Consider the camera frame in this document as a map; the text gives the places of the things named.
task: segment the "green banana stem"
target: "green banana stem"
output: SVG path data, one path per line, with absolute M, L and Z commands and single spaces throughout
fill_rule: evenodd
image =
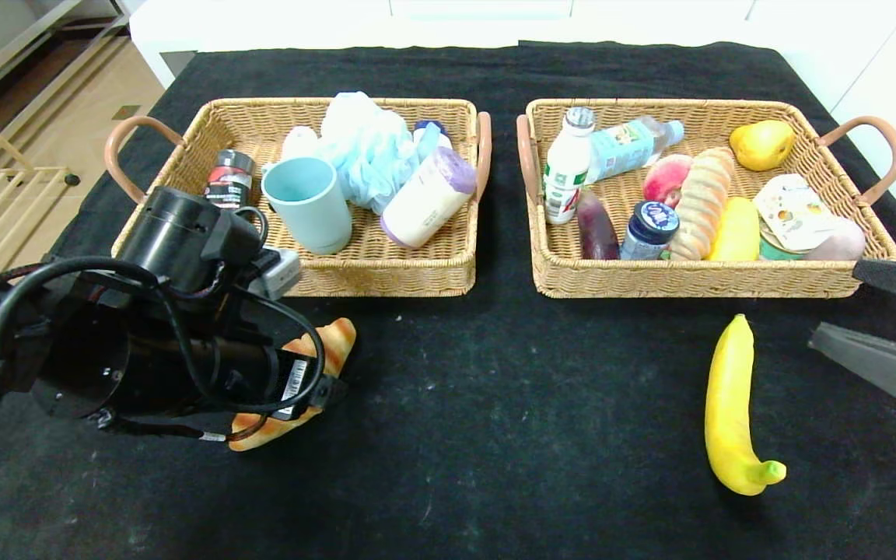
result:
M 786 465 L 777 460 L 768 460 L 749 469 L 749 479 L 760 485 L 775 485 L 786 478 Z

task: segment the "toy banana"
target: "toy banana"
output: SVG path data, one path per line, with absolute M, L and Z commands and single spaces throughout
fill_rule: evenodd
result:
M 711 469 L 722 485 L 746 496 L 786 477 L 782 462 L 760 461 L 753 451 L 749 433 L 753 358 L 753 332 L 746 316 L 736 315 L 721 334 L 711 361 L 704 442 Z

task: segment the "wicker basket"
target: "wicker basket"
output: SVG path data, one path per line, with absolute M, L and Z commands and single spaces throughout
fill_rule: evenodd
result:
M 452 145 L 466 162 L 477 167 L 476 195 L 419 249 L 393 244 L 370 210 L 352 206 L 352 240 L 334 255 L 314 255 L 289 236 L 278 214 L 271 212 L 261 193 L 261 166 L 278 162 L 282 141 L 295 125 L 309 125 L 317 134 L 331 98 L 223 99 L 207 103 L 196 114 L 185 137 L 179 137 L 151 117 L 122 121 L 107 141 L 107 169 L 138 202 L 113 245 L 113 255 L 136 220 L 145 195 L 122 173 L 117 149 L 139 124 L 152 125 L 178 146 L 161 167 L 153 185 L 175 187 L 202 195 L 217 150 L 238 149 L 255 160 L 252 196 L 269 219 L 267 244 L 299 251 L 302 276 L 289 296 L 399 296 L 441 297 L 468 292 L 476 281 L 476 221 L 479 199 L 490 169 L 490 117 L 476 114 L 466 100 L 375 99 L 395 110 L 408 127 L 424 118 L 441 121 Z
M 642 297 L 847 297 L 859 287 L 851 261 L 622 261 L 579 258 L 576 220 L 563 226 L 547 226 L 541 206 L 541 171 L 562 126 L 568 107 L 592 107 L 597 128 L 625 123 L 643 114 L 659 121 L 680 120 L 686 137 L 667 153 L 697 155 L 703 149 L 728 145 L 732 130 L 765 118 L 786 121 L 796 131 L 793 150 L 781 169 L 750 171 L 737 167 L 732 195 L 752 198 L 769 178 L 781 173 L 800 173 L 826 205 L 851 219 L 866 234 L 864 256 L 896 260 L 896 245 L 870 205 L 896 178 L 896 131 L 875 117 L 860 117 L 818 137 L 804 115 L 786 103 L 756 100 L 535 100 L 527 114 L 518 117 L 518 148 L 527 189 L 527 221 L 530 252 L 537 290 L 554 298 Z M 894 165 L 889 174 L 860 195 L 828 146 L 858 124 L 873 124 L 891 143 Z M 602 180 L 595 192 L 623 239 L 632 209 L 641 201 L 645 170 L 629 171 Z

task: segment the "label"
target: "label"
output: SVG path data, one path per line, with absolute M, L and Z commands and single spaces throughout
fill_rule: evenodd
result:
M 835 231 L 835 216 L 798 173 L 773 177 L 753 203 L 779 246 L 789 252 L 810 251 Z
M 579 189 L 586 184 L 586 171 L 576 175 L 552 171 L 544 165 L 544 217 L 548 223 L 566 223 L 576 215 Z
M 632 235 L 632 231 L 628 231 L 625 235 L 625 241 L 621 244 L 622 260 L 659 260 L 662 257 L 662 250 L 666 248 L 667 243 L 661 245 L 653 245 L 646 243 Z
M 282 391 L 282 398 L 280 401 L 284 401 L 286 398 L 295 397 L 296 393 L 299 393 L 299 388 L 303 385 L 303 374 L 306 373 L 306 365 L 310 363 L 305 359 L 297 359 L 295 362 L 292 362 L 292 369 L 289 371 L 289 380 L 285 382 L 285 390 Z M 285 408 L 279 408 L 278 411 L 288 417 L 288 415 L 292 414 L 292 405 L 289 405 Z
M 468 192 L 455 191 L 430 156 L 383 210 L 383 222 L 402 244 L 420 247 L 469 196 Z
M 236 210 L 248 205 L 251 175 L 238 167 L 217 166 L 210 171 L 206 184 L 207 201 L 221 208 Z
M 597 180 L 644 166 L 655 150 L 652 132 L 640 121 L 619 124 L 590 135 Z
M 662 202 L 645 202 L 641 206 L 641 219 L 650 229 L 659 231 L 676 231 L 680 227 L 679 215 Z

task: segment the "eggplant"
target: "eggplant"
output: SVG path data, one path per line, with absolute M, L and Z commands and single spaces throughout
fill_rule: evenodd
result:
M 614 231 L 611 217 L 590 189 L 579 193 L 576 207 L 579 221 L 579 255 L 584 259 L 615 260 L 620 258 L 618 234 Z

